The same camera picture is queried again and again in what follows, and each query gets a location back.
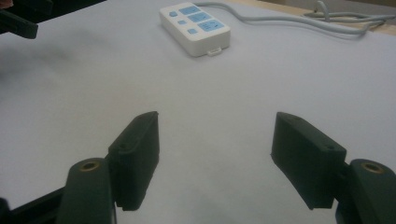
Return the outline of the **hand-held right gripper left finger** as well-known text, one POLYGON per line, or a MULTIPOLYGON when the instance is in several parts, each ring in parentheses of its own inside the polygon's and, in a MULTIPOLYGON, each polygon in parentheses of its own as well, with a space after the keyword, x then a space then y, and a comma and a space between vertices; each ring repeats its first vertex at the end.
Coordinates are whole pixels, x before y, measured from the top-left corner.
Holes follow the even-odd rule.
POLYGON ((159 162, 158 116, 151 111, 135 117, 108 148, 113 196, 123 211, 141 206, 159 162))

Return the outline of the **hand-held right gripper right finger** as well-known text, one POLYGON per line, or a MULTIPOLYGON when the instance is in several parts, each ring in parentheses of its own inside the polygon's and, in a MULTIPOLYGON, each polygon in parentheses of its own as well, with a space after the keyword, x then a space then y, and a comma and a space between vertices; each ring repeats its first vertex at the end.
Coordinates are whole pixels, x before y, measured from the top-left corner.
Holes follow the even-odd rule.
POLYGON ((276 113, 271 157, 309 209, 331 208, 347 151, 306 120, 276 113))

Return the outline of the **white table cover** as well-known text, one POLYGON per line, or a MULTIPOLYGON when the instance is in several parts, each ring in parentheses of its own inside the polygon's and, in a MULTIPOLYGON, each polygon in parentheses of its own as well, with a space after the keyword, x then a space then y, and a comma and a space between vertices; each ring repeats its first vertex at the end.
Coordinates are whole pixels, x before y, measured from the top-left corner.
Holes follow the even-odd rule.
POLYGON ((17 207, 103 157, 137 115, 159 115, 161 155, 120 224, 333 224, 271 158, 276 113, 299 116, 350 159, 396 171, 396 36, 335 35, 223 3, 221 54, 193 58, 163 29, 176 0, 108 0, 0 35, 0 197, 17 207))

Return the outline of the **white power strip blue sockets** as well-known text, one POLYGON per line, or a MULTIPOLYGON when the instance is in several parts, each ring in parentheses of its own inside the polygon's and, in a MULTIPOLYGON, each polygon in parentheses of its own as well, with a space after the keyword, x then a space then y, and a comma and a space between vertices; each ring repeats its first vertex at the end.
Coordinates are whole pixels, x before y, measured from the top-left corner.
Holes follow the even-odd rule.
POLYGON ((192 57, 216 55, 230 47, 231 28, 194 3, 160 9, 165 30, 192 57))

